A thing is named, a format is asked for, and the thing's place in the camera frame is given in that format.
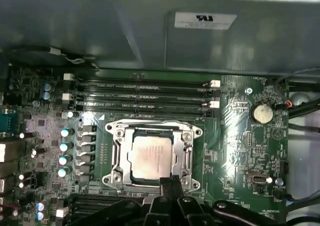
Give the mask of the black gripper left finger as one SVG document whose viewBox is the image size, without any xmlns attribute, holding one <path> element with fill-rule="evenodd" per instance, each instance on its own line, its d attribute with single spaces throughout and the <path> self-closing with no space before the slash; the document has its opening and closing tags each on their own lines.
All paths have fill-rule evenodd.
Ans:
<svg viewBox="0 0 320 226">
<path fill-rule="evenodd" d="M 72 222 L 72 226 L 169 226 L 173 208 L 174 176 L 161 177 L 159 180 L 160 195 L 146 208 L 131 199 L 121 200 L 91 215 Z"/>
</svg>

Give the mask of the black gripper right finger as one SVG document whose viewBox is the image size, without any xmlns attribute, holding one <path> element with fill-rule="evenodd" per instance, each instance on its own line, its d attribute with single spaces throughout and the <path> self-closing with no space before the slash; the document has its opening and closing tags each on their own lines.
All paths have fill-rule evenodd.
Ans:
<svg viewBox="0 0 320 226">
<path fill-rule="evenodd" d="M 225 200 L 218 200 L 212 206 L 200 204 L 194 197 L 185 196 L 178 175 L 172 176 L 172 198 L 186 226 L 285 226 L 255 211 Z"/>
</svg>

